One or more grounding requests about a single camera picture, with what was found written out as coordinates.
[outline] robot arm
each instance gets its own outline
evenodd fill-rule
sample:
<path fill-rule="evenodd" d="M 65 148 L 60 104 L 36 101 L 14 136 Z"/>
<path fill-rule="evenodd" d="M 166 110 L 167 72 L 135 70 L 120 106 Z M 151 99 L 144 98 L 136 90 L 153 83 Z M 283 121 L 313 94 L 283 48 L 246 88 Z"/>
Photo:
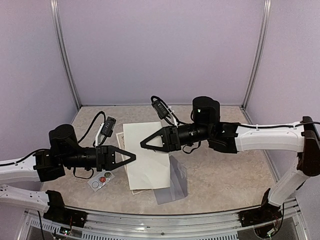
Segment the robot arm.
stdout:
<path fill-rule="evenodd" d="M 22 162 L 20 159 L 0 161 L 1 164 L 11 164 L 8 166 L 0 166 L 0 185 L 16 182 L 40 182 L 38 172 L 34 170 L 36 165 L 36 157 L 30 156 Z"/>
<path fill-rule="evenodd" d="M 43 217 L 54 222 L 84 227 L 87 213 L 65 207 L 61 194 L 57 191 L 29 191 L 8 183 L 32 181 L 47 182 L 65 175 L 65 168 L 96 168 L 114 170 L 136 159 L 136 155 L 111 145 L 102 145 L 113 133 L 116 123 L 108 117 L 101 124 L 95 138 L 95 147 L 81 147 L 74 128 L 63 124 L 49 132 L 50 149 L 40 149 L 35 154 L 21 159 L 0 162 L 0 203 L 25 207 L 43 213 Z M 126 155 L 126 161 L 116 162 L 115 153 Z"/>
<path fill-rule="evenodd" d="M 152 106 L 159 117 L 173 120 L 175 115 L 170 115 L 171 110 L 166 103 L 154 96 L 151 100 L 153 98 L 157 99 L 152 101 Z M 297 153 L 298 158 L 293 166 L 274 187 L 265 192 L 261 206 L 239 213 L 243 227 L 280 218 L 282 215 L 279 210 L 284 201 L 308 178 L 320 174 L 320 138 L 311 117 L 304 116 L 302 121 L 282 125 L 221 122 L 219 102 L 200 96 L 192 101 L 191 120 L 193 123 L 163 127 L 143 140 L 141 147 L 173 152 L 181 150 L 182 146 L 191 147 L 196 142 L 208 141 L 209 148 L 227 154 L 248 150 L 287 150 Z M 163 146 L 148 144 L 158 136 Z"/>

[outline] metal frame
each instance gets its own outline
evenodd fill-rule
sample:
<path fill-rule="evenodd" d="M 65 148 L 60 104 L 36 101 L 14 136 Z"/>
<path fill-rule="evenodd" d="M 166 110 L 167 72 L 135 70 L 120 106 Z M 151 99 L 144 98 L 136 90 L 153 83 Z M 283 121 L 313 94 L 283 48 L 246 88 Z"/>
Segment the metal frame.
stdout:
<path fill-rule="evenodd" d="M 267 29 L 268 29 L 269 18 L 270 18 L 270 10 L 271 10 L 271 0 L 264 0 L 264 8 L 263 8 L 262 23 L 260 28 L 258 46 L 256 48 L 249 83 L 248 83 L 248 86 L 244 95 L 244 100 L 242 103 L 242 107 L 244 110 L 247 108 L 249 104 L 249 100 L 250 100 L 252 91 L 254 89 L 256 78 L 257 78 L 257 73 L 258 73 L 261 57 L 264 50 L 266 35 L 267 35 Z"/>
<path fill-rule="evenodd" d="M 296 223 L 301 223 L 299 232 L 299 240 L 308 240 L 308 236 L 304 233 L 304 222 L 301 220 L 301 212 L 295 198 L 288 199 L 285 202 L 284 218 L 294 218 Z M 264 224 L 241 227 L 238 213 L 242 208 L 229 211 L 201 213 L 190 215 L 140 215 L 112 213 L 103 211 L 94 211 L 82 208 L 71 207 L 72 209 L 86 211 L 88 213 L 87 221 L 84 228 L 73 227 L 74 233 L 78 237 L 69 237 L 70 239 L 177 239 L 177 240 L 202 240 L 208 237 L 234 235 L 238 231 L 252 229 L 253 227 L 263 226 Z M 26 211 L 24 214 L 24 222 L 22 229 L 18 235 L 18 240 L 25 240 L 30 227 L 39 228 L 39 217 L 35 211 Z M 44 230 L 51 230 L 59 227 L 66 227 L 56 222 L 42 219 Z"/>
<path fill-rule="evenodd" d="M 67 50 L 64 42 L 64 36 L 62 32 L 62 27 L 61 27 L 61 21 L 60 21 L 60 15 L 59 15 L 59 6 L 58 6 L 58 0 L 50 0 L 50 5 L 51 5 L 51 11 L 52 11 L 52 17 L 53 17 L 53 23 L 54 23 L 54 29 L 55 29 L 55 34 L 59 46 L 59 51 L 63 63 L 63 68 L 66 74 L 66 78 L 68 81 L 68 85 L 71 91 L 71 95 L 75 104 L 75 107 L 77 111 L 80 110 L 81 108 L 81 102 L 80 102 L 80 97 L 77 92 L 76 84 L 73 78 L 73 75 L 71 73 L 71 68 L 69 64 L 69 59 L 67 55 Z"/>

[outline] wire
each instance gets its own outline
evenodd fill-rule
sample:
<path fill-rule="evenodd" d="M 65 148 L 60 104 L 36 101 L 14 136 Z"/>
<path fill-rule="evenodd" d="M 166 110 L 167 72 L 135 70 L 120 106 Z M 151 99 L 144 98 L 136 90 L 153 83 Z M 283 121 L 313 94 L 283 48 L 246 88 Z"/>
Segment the wire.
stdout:
<path fill-rule="evenodd" d="M 104 144 L 105 141 L 106 141 L 106 139 L 107 139 L 107 136 L 104 136 L 103 139 L 102 139 L 102 141 L 101 141 L 101 143 L 100 143 L 98 146 L 101 146 L 102 144 Z M 94 148 L 96 147 L 96 140 L 93 141 L 92 146 L 93 146 Z"/>
<path fill-rule="evenodd" d="M 194 111 L 193 110 L 190 113 L 190 119 L 192 122 L 194 121 Z"/>
<path fill-rule="evenodd" d="M 302 125 L 308 125 L 308 124 L 319 124 L 320 125 L 320 122 L 319 121 L 311 121 L 311 122 L 302 122 L 302 123 L 299 123 L 297 125 L 273 125 L 273 126 L 254 126 L 254 125 L 243 125 L 243 124 L 240 124 L 240 123 L 235 123 L 236 125 L 240 126 L 240 127 L 244 127 L 244 128 L 247 128 L 247 129 L 278 129 L 278 128 L 289 128 L 289 129 L 292 129 L 292 128 L 297 128 L 297 127 L 300 127 Z"/>
<path fill-rule="evenodd" d="M 201 146 L 201 141 L 198 141 L 198 146 L 192 148 L 190 151 L 185 151 L 185 147 L 186 147 L 186 146 L 188 146 L 188 145 L 184 145 L 184 146 L 183 146 L 182 151 L 183 151 L 185 154 L 191 154 L 194 150 L 200 148 L 200 146 Z"/>
<path fill-rule="evenodd" d="M 14 164 L 18 164 L 21 163 L 22 161 L 26 160 L 28 157 L 30 157 L 32 154 L 35 154 L 37 152 L 41 152 L 41 151 L 45 151 L 45 150 L 49 150 L 47 148 L 40 148 L 38 150 L 34 150 L 33 152 L 30 152 L 28 155 L 26 155 L 25 157 L 21 158 L 18 161 L 13 161 L 13 162 L 9 162 L 9 163 L 4 163 L 4 164 L 0 164 L 0 167 L 4 167 L 4 166 L 10 166 L 10 165 L 14 165 Z"/>
<path fill-rule="evenodd" d="M 282 218 L 281 218 L 280 226 L 277 229 L 277 231 L 271 237 L 274 237 L 280 231 L 280 229 L 282 227 L 282 223 L 284 222 L 284 217 L 285 217 L 285 203 L 282 204 Z"/>
<path fill-rule="evenodd" d="M 171 125 L 171 126 L 173 126 L 173 125 L 174 125 L 172 122 L 170 122 L 170 121 L 168 120 L 168 118 L 167 118 L 167 117 L 165 117 L 165 118 L 164 118 L 164 120 L 165 120 L 169 125 Z"/>
<path fill-rule="evenodd" d="M 302 125 L 307 125 L 307 124 L 318 124 L 318 125 L 320 125 L 320 121 L 302 122 L 302 123 L 299 123 L 298 125 L 295 125 L 295 126 L 296 127 L 300 127 Z"/>
<path fill-rule="evenodd" d="M 85 137 L 87 136 L 87 134 L 89 133 L 90 129 L 92 128 L 92 126 L 94 125 L 95 121 L 97 120 L 97 118 L 100 116 L 100 115 L 103 115 L 103 119 L 104 119 L 104 122 L 106 122 L 106 114 L 104 111 L 100 111 L 98 112 L 95 117 L 93 118 L 90 126 L 88 127 L 88 129 L 86 130 L 85 134 L 80 138 L 80 140 L 78 141 L 78 144 L 82 142 L 83 139 L 85 139 Z"/>
<path fill-rule="evenodd" d="M 92 178 L 92 176 L 95 174 L 95 170 L 94 170 L 93 168 L 90 168 L 89 171 L 90 171 L 90 170 L 92 171 L 92 174 L 91 174 L 90 177 L 76 176 L 76 170 L 77 170 L 77 168 L 74 167 L 74 168 L 73 168 L 73 176 L 75 176 L 75 177 L 78 178 L 78 179 L 90 179 L 90 178 Z"/>
<path fill-rule="evenodd" d="M 42 220 L 41 220 L 41 215 L 40 215 L 40 212 L 38 212 L 38 215 L 39 215 L 39 221 L 40 221 L 40 229 L 41 229 L 41 235 L 42 235 L 42 240 L 46 240 L 45 239 L 45 234 L 44 234 L 44 229 L 42 228 Z"/>
<path fill-rule="evenodd" d="M 185 123 L 185 122 L 183 122 L 183 121 L 180 121 L 179 118 L 175 115 L 175 113 L 170 110 L 169 106 L 168 106 L 168 105 L 165 103 L 165 101 L 163 101 L 160 97 L 153 95 L 150 99 L 151 99 L 151 102 L 152 102 L 152 103 L 154 102 L 154 99 L 157 99 L 157 100 L 159 100 L 160 102 L 162 102 L 162 103 L 164 104 L 164 106 L 166 106 L 166 108 L 169 109 L 169 111 L 170 111 L 170 113 L 172 114 L 172 116 L 175 117 L 178 125 L 179 125 L 179 124 L 187 124 L 187 123 Z"/>

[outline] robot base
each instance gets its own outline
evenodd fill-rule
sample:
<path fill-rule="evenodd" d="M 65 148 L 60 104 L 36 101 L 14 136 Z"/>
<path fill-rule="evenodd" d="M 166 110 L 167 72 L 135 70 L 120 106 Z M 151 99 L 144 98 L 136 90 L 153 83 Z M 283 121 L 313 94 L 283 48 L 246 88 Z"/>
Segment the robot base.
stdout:
<path fill-rule="evenodd" d="M 279 206 L 273 206 L 268 201 L 270 188 L 264 193 L 261 206 L 258 208 L 239 212 L 242 227 L 263 224 L 282 218 Z"/>

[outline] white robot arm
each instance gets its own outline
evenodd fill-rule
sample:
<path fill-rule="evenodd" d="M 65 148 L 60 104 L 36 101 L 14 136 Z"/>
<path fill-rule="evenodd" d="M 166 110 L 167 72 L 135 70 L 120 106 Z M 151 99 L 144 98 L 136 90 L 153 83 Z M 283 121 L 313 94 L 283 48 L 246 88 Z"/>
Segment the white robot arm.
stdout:
<path fill-rule="evenodd" d="M 287 150 L 297 153 L 293 166 L 274 187 L 265 192 L 261 206 L 239 213 L 243 227 L 281 217 L 279 210 L 284 201 L 307 179 L 320 175 L 320 138 L 315 128 L 315 124 L 320 122 L 314 122 L 311 117 L 304 116 L 302 121 L 281 125 L 221 122 L 219 102 L 200 96 L 192 101 L 190 118 L 193 123 L 184 123 L 172 114 L 161 98 L 152 96 L 151 102 L 159 118 L 165 119 L 170 126 L 163 127 L 143 140 L 140 143 L 142 148 L 168 153 L 181 149 L 184 151 L 185 146 L 191 147 L 197 142 L 199 147 L 201 141 L 208 141 L 209 148 L 227 154 L 248 150 Z M 161 137 L 163 146 L 148 144 L 156 137 Z M 184 152 L 190 154 L 198 147 Z"/>

